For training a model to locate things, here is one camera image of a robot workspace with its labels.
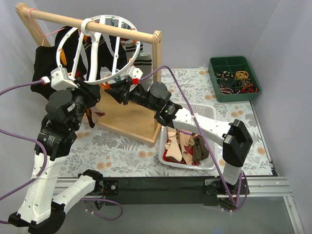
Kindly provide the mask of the white round clip hanger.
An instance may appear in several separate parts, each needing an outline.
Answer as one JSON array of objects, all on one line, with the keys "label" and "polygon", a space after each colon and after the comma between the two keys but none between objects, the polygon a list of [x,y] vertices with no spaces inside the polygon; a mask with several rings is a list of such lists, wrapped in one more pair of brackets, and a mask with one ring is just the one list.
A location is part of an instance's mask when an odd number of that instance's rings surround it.
[{"label": "white round clip hanger", "polygon": [[54,88],[61,87],[64,88],[64,84],[68,84],[70,87],[73,86],[79,63],[79,56],[81,52],[81,48],[83,45],[83,38],[85,36],[89,36],[91,38],[91,51],[90,51],[90,62],[88,67],[90,68],[89,75],[87,76],[87,79],[84,81],[85,83],[89,85],[98,85],[101,83],[106,83],[110,80],[116,79],[122,74],[129,75],[132,79],[133,85],[137,85],[139,82],[139,79],[142,77],[142,71],[134,66],[134,62],[137,59],[138,55],[140,54],[140,47],[141,47],[141,42],[137,39],[134,39],[133,42],[135,43],[135,51],[132,55],[131,58],[129,58],[128,62],[120,69],[117,68],[117,62],[119,59],[119,43],[120,43],[120,37],[116,37],[116,42],[115,42],[115,49],[114,49],[114,54],[112,55],[113,62],[112,62],[112,71],[111,75],[108,77],[103,77],[101,79],[97,79],[98,75],[98,58],[99,58],[99,53],[98,53],[98,48],[100,45],[100,37],[102,36],[102,33],[100,32],[95,32],[95,31],[90,31],[87,30],[87,24],[94,22],[94,23],[99,23],[101,26],[104,26],[106,24],[106,20],[110,19],[111,21],[118,21],[117,28],[121,29],[123,25],[128,25],[134,33],[137,32],[137,29],[135,26],[129,22],[128,20],[119,17],[119,16],[114,16],[114,15],[101,15],[101,16],[96,16],[92,18],[87,18],[82,21],[82,29],[80,36],[78,38],[78,45],[76,48],[76,53],[73,58],[73,66],[71,72],[67,73],[67,70],[64,68],[64,64],[62,64],[61,61],[61,52],[63,49],[63,45],[65,42],[70,38],[70,36],[77,31],[78,29],[73,27],[71,30],[69,30],[65,36],[62,38],[60,41],[57,52],[56,52],[56,63],[58,68],[51,73],[52,75],[52,82],[51,86]]}]

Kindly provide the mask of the orange clothes clip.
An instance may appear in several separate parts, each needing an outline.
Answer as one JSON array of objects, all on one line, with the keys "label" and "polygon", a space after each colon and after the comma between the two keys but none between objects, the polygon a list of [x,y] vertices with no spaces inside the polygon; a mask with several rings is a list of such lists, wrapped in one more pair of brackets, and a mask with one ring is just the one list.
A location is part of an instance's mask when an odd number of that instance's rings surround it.
[{"label": "orange clothes clip", "polygon": [[100,87],[101,87],[102,89],[104,89],[104,90],[109,90],[109,89],[111,89],[111,86],[110,86],[110,84],[109,84],[108,82],[101,83],[101,84],[100,84]]}]

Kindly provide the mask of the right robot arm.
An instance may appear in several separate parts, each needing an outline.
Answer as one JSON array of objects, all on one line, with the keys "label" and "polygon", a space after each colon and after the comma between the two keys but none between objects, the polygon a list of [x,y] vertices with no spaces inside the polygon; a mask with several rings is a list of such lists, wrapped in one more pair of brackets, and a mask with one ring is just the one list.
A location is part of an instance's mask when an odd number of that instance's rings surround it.
[{"label": "right robot arm", "polygon": [[126,105],[131,101],[155,111],[154,118],[162,126],[187,130],[222,146],[225,165],[220,175],[220,187],[227,194],[237,190],[241,169],[253,144],[242,121],[223,122],[195,115],[190,107],[184,108],[172,102],[171,93],[162,82],[155,82],[145,90],[137,79],[127,78],[111,84],[105,92],[120,104]]}]

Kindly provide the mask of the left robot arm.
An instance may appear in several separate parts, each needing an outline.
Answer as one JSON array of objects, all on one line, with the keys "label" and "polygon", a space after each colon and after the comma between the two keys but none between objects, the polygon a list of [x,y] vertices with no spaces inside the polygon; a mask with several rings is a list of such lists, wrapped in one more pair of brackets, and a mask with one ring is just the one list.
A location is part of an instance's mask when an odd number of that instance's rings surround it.
[{"label": "left robot arm", "polygon": [[9,224],[28,227],[30,234],[54,234],[77,202],[89,193],[98,195],[103,191],[102,174],[87,170],[61,194],[53,195],[83,116],[99,101],[100,87],[89,85],[81,78],[74,81],[73,88],[63,88],[50,95],[45,107],[47,115],[36,140],[31,184],[19,210],[9,215]]}]

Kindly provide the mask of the maroon beige purple striped sock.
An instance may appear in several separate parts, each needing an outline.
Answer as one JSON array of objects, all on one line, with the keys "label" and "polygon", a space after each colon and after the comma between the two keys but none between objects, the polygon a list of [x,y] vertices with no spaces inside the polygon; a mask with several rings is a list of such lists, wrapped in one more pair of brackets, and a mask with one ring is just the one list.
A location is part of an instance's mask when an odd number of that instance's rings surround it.
[{"label": "maroon beige purple striped sock", "polygon": [[94,107],[92,109],[92,119],[93,119],[93,122],[96,123],[97,120],[101,117],[105,116],[105,113],[103,111],[101,111],[100,109]]}]

